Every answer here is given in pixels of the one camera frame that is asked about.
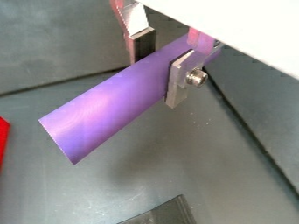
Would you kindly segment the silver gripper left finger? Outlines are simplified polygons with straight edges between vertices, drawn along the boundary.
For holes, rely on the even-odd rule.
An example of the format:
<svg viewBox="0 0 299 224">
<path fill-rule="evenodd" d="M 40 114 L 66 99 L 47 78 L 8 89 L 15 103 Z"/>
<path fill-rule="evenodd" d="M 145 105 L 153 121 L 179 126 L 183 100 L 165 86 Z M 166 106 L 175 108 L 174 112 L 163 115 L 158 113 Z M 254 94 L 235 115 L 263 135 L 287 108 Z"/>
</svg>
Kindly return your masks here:
<svg viewBox="0 0 299 224">
<path fill-rule="evenodd" d="M 137 0 L 110 0 L 123 30 L 130 62 L 139 60 L 155 52 L 157 29 L 149 24 L 146 7 Z"/>
</svg>

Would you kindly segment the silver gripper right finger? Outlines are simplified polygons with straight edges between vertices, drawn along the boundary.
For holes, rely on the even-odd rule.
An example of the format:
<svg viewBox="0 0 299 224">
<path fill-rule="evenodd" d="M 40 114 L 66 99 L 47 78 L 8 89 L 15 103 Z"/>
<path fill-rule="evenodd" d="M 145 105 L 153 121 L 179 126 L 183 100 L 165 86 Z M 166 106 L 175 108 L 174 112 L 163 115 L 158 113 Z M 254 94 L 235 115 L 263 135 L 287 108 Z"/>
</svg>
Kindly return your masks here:
<svg viewBox="0 0 299 224">
<path fill-rule="evenodd" d="M 199 88 L 209 79 L 205 66 L 215 60 L 225 46 L 214 37 L 190 28 L 187 44 L 191 48 L 170 64 L 169 88 L 165 102 L 175 108 L 187 98 L 189 87 Z"/>
</svg>

